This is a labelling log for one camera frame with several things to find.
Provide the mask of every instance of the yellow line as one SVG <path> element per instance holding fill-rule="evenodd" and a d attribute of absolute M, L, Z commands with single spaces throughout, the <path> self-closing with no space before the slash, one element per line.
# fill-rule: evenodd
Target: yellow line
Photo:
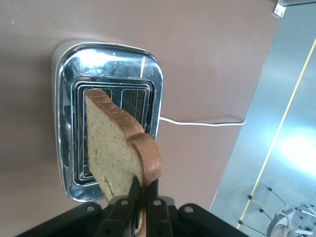
<path fill-rule="evenodd" d="M 270 157 L 270 155 L 271 155 L 271 152 L 272 152 L 272 150 L 273 150 L 273 148 L 274 148 L 274 146 L 275 146 L 275 144 L 276 144 L 277 137 L 278 137 L 278 135 L 279 135 L 279 133 L 280 133 L 280 131 L 281 131 L 281 128 L 282 128 L 283 123 L 284 123 L 284 120 L 285 120 L 285 118 L 286 118 L 286 116 L 287 116 L 287 112 L 288 112 L 288 110 L 289 110 L 289 108 L 290 108 L 290 106 L 291 106 L 291 104 L 292 104 L 294 95 L 295 95 L 295 93 L 296 93 L 296 91 L 297 91 L 298 85 L 299 85 L 300 82 L 301 82 L 301 79 L 302 79 L 302 77 L 303 77 L 303 74 L 304 74 L 304 72 L 305 72 L 305 69 L 306 69 L 306 67 L 307 67 L 307 64 L 308 64 L 308 62 L 309 62 L 309 60 L 310 60 L 310 58 L 311 58 L 311 55 L 312 55 L 313 50 L 314 50 L 314 48 L 315 48 L 315 45 L 316 45 L 316 38 L 315 38 L 315 40 L 314 40 L 314 43 L 313 43 L 313 45 L 312 45 L 312 47 L 311 47 L 311 50 L 310 50 L 308 56 L 307 56 L 307 59 L 306 59 L 305 64 L 304 64 L 304 66 L 303 66 L 303 68 L 302 68 L 301 74 L 300 74 L 300 76 L 298 77 L 298 80 L 297 80 L 296 85 L 295 85 L 295 87 L 294 87 L 292 96 L 291 96 L 291 98 L 290 98 L 290 100 L 289 100 L 289 102 L 288 102 L 288 104 L 287 104 L 287 107 L 286 107 L 285 112 L 284 112 L 284 114 L 283 114 L 283 117 L 282 117 L 282 120 L 281 120 L 281 122 L 280 122 L 280 125 L 278 126 L 278 129 L 277 129 L 277 131 L 276 131 L 276 135 L 275 135 L 275 137 L 274 137 L 274 139 L 273 139 L 273 141 L 272 141 L 272 144 L 271 144 L 271 146 L 270 146 L 270 149 L 269 149 L 269 151 L 268 151 L 268 154 L 267 154 L 267 156 L 266 156 L 266 159 L 265 159 L 265 161 L 263 162 L 263 165 L 262 165 L 261 170 L 260 170 L 260 172 L 259 172 L 259 175 L 258 175 L 258 178 L 257 178 L 257 180 L 256 180 L 256 183 L 255 183 L 255 185 L 254 185 L 254 187 L 253 187 L 253 189 L 252 189 L 252 192 L 251 192 L 251 194 L 250 194 L 250 195 L 252 195 L 252 196 L 253 196 L 253 194 L 255 193 L 256 189 L 257 189 L 257 186 L 258 186 L 258 183 L 259 183 L 259 181 L 260 181 L 260 179 L 261 179 L 262 173 L 263 173 L 263 171 L 264 171 L 264 169 L 265 169 L 265 167 L 266 167 L 266 164 L 267 164 L 268 159 L 269 159 L 269 157 Z M 242 212 L 242 215 L 241 215 L 240 220 L 243 220 L 243 218 L 244 218 L 244 216 L 245 216 L 245 214 L 246 214 L 246 211 L 247 211 L 247 209 L 248 209 L 248 207 L 249 207 L 249 204 L 250 204 L 250 200 L 248 200 L 248 202 L 247 202 L 247 204 L 246 204 L 246 207 L 245 207 L 245 209 L 244 209 L 243 212 Z"/>

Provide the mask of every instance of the screw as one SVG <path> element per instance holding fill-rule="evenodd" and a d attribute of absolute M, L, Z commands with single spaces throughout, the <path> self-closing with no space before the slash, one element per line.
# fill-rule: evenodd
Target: screw
<path fill-rule="evenodd" d="M 94 206 L 89 206 L 87 207 L 87 212 L 91 212 L 91 211 L 94 211 L 95 210 L 95 207 Z"/>
<path fill-rule="evenodd" d="M 187 213 L 191 213 L 191 212 L 193 212 L 193 208 L 190 207 L 190 206 L 186 206 L 186 207 L 184 208 L 184 211 L 187 212 Z"/>
<path fill-rule="evenodd" d="M 123 200 L 123 201 L 120 202 L 120 204 L 125 206 L 125 205 L 128 204 L 128 201 L 127 200 Z"/>
<path fill-rule="evenodd" d="M 161 201 L 159 199 L 156 199 L 156 200 L 153 201 L 153 204 L 155 206 L 160 206 L 161 205 Z"/>

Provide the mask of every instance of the slice of bread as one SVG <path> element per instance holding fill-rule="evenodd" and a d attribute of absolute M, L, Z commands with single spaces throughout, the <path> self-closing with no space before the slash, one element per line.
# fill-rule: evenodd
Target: slice of bread
<path fill-rule="evenodd" d="M 161 156 L 139 122 L 101 89 L 85 92 L 88 162 L 107 201 L 127 195 L 134 176 L 142 187 L 161 175 Z"/>

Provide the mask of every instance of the gray floor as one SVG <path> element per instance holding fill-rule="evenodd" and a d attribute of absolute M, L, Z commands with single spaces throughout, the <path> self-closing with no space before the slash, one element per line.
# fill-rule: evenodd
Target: gray floor
<path fill-rule="evenodd" d="M 269 223 L 258 205 L 247 205 L 252 193 L 278 208 L 282 203 L 267 187 L 289 207 L 316 205 L 315 22 L 315 3 L 288 7 L 280 19 L 247 122 L 211 208 L 211 213 L 251 237 L 261 235 L 238 226 L 239 219 L 264 233 Z M 296 213 L 294 225 L 311 227 L 300 216 L 316 222 L 316 218 Z"/>

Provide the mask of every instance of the white label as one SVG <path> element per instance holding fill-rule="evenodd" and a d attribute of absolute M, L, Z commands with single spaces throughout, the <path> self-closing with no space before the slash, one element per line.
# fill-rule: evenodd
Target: white label
<path fill-rule="evenodd" d="M 275 7 L 275 11 L 273 12 L 277 17 L 283 17 L 284 13 L 285 13 L 285 7 L 277 4 Z"/>

